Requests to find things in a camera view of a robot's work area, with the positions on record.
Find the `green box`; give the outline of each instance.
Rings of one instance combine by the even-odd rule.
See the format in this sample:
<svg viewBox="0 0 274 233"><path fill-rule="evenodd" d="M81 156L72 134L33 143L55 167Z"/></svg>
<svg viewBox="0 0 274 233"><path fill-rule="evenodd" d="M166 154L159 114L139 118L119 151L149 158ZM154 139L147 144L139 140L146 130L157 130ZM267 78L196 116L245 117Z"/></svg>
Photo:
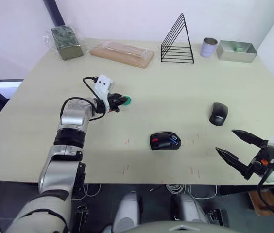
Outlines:
<svg viewBox="0 0 274 233"><path fill-rule="evenodd" d="M81 45L71 27L62 25L51 29L56 48L65 61L83 56Z"/></svg>

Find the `beige table surface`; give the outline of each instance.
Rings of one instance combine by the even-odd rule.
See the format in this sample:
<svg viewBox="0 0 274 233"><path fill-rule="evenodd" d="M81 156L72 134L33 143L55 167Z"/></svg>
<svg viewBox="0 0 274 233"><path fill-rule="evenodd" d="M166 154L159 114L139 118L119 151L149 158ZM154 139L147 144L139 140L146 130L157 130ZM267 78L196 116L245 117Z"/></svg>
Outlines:
<svg viewBox="0 0 274 233"><path fill-rule="evenodd" d="M89 47L100 40L88 39ZM217 154L234 153L248 164L258 148L232 129L264 139L274 133L274 77L259 57L252 63L220 61L199 55L195 64L160 62L160 43L130 42L154 48L146 69L91 56L62 61L49 51L0 113L0 180L37 182L56 136L63 102L92 97L85 76L104 74L113 92L131 96L119 113L91 122L85 140L86 183L257 184L247 181ZM213 102L228 106L223 126L209 123ZM172 131L179 150L151 151L149 135Z"/></svg>

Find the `black computer mouse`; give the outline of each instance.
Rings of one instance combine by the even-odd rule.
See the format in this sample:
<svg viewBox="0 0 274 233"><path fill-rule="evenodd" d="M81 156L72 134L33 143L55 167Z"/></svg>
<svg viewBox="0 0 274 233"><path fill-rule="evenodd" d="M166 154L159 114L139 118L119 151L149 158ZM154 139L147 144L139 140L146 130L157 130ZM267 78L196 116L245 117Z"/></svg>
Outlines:
<svg viewBox="0 0 274 233"><path fill-rule="evenodd" d="M214 103L209 121L213 125L222 126L227 116L228 107L222 103Z"/></svg>
<svg viewBox="0 0 274 233"><path fill-rule="evenodd" d="M180 145L180 138L172 132L154 133L150 136L151 150L176 150Z"/></svg>

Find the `floor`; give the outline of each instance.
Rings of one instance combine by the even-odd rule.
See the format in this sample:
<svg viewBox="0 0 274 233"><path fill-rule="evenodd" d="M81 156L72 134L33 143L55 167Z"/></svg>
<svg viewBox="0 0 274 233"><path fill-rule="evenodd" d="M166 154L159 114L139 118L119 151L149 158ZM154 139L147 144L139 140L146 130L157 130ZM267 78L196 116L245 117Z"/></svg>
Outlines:
<svg viewBox="0 0 274 233"><path fill-rule="evenodd" d="M102 185L97 196L73 201L73 209L86 204L89 208L89 217L84 232L98 233L113 221L121 198L131 191L136 191L143 200L142 223L170 220L171 194L165 187L150 192L150 189L154 187L156 185ZM98 188L98 185L91 185L89 193L96 193ZM211 196L214 191L213 186L192 186L192 194L196 197ZM0 182L0 219L5 219L0 220L2 232L8 228L12 222L11 219L17 215L22 206L37 193L35 184ZM260 217L256 215L251 210L247 193L217 196L210 200L199 200L198 202L204 211L214 208L226 209L230 228L240 233L274 232L274 216Z"/></svg>

